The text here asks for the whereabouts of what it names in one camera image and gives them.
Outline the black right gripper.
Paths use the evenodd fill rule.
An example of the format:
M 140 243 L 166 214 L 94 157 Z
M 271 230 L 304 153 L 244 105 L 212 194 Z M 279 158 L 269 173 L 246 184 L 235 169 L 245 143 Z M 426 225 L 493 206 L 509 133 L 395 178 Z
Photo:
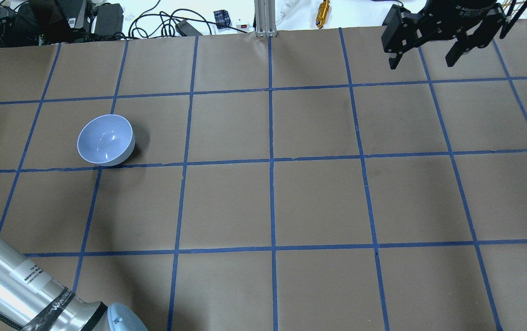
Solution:
M 435 40 L 456 40 L 445 56 L 448 67 L 474 48 L 486 48 L 507 27 L 507 15 L 496 0 L 428 0 L 417 13 L 392 6 L 383 23 L 381 42 L 397 69 L 404 53 Z

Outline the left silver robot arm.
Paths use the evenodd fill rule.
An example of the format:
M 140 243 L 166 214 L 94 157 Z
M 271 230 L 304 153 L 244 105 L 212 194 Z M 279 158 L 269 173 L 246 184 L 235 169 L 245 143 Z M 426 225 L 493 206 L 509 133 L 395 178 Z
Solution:
M 17 331 L 145 331 L 127 306 L 87 303 L 0 237 L 0 320 Z

